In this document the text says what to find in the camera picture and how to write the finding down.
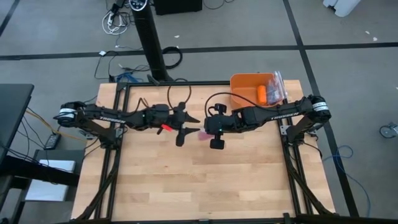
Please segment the wooden table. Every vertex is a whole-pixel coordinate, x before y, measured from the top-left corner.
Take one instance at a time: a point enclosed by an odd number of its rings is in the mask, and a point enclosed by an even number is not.
[[[285,87],[289,101],[303,97],[298,80],[286,80]],[[204,103],[220,91],[229,91],[229,86],[192,87],[187,111],[201,123],[186,126],[203,127]],[[116,84],[102,84],[97,105],[112,108],[115,92]],[[184,101],[187,95],[187,86],[173,86],[172,104]],[[128,111],[135,109],[140,97],[152,105],[167,103],[166,96],[167,87],[132,87]],[[214,103],[226,104],[231,110],[228,95],[212,98],[209,106]],[[156,131],[129,130],[124,135],[112,221],[275,218],[285,212],[294,216],[276,121],[255,131],[225,134],[224,150],[210,149],[210,140],[199,141],[198,133],[188,135],[183,147],[177,147],[177,132],[156,135]],[[310,136],[305,141],[317,145]],[[308,186],[327,209],[334,211],[318,151],[303,145],[300,153]],[[104,150],[98,149],[85,159],[72,218],[79,216],[94,197],[103,158]],[[301,190],[298,195],[304,210]],[[103,211],[108,194],[104,198]]]

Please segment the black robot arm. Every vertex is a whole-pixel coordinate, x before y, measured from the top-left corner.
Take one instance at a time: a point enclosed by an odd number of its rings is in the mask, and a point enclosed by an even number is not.
[[[65,103],[61,106],[59,115],[54,117],[58,124],[66,128],[80,128],[99,138],[101,147],[116,149],[120,144],[122,131],[113,128],[104,128],[94,122],[103,120],[119,124],[125,124],[131,129],[143,131],[147,128],[159,128],[157,134],[163,129],[178,131],[175,144],[182,146],[187,134],[198,131],[197,128],[184,128],[184,122],[199,123],[199,120],[184,112],[185,103],[180,103],[172,109],[170,114],[169,106],[158,104],[152,105],[140,111],[122,112],[95,104],[86,105],[80,101]]]
[[[299,144],[300,141],[303,141],[304,134],[307,131],[321,128],[331,118],[325,99],[312,95],[293,103],[271,108],[247,106],[233,110],[229,116],[224,115],[226,112],[225,105],[216,104],[209,109],[218,112],[218,114],[210,114],[211,116],[205,119],[206,133],[215,136],[210,141],[212,149],[224,149],[224,141],[221,140],[224,133],[252,131],[268,121],[304,115],[296,125],[290,126],[286,130],[288,142]]]

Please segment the red object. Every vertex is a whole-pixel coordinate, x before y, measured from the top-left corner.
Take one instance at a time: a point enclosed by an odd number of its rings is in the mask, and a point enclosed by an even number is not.
[[[166,125],[166,124],[162,124],[161,127],[162,127],[163,129],[168,130],[168,131],[173,131],[173,129],[172,129],[170,126]]]

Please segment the white label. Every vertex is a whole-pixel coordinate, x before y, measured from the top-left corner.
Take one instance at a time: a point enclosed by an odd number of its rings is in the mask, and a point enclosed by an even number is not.
[[[326,106],[326,103],[325,102],[315,103],[315,104],[312,105],[312,108],[317,108],[319,106]]]
[[[320,107],[314,108],[313,110],[315,110],[315,111],[329,110],[329,107],[327,107],[327,106],[320,106]]]
[[[297,115],[299,115],[299,112],[297,112],[297,113],[291,113],[291,114],[287,114],[287,115],[275,116],[275,117],[271,118],[271,120],[282,119],[282,118],[288,118],[288,117],[297,116]]]
[[[60,109],[60,118],[74,118],[76,110],[71,108],[62,108]]]
[[[113,118],[104,118],[104,117],[99,117],[103,121],[110,121],[110,122],[116,122],[116,123],[121,123],[124,124],[126,121],[119,120],[119,119],[113,119]]]

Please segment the orange bowl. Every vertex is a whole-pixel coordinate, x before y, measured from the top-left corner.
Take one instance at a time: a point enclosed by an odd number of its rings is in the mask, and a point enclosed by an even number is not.
[[[257,99],[257,88],[259,86],[267,86],[270,80],[274,79],[273,73],[239,73],[230,79],[231,93],[243,96],[248,100],[260,104]],[[251,103],[237,96],[231,95],[232,109],[239,109],[245,106],[252,106]]]

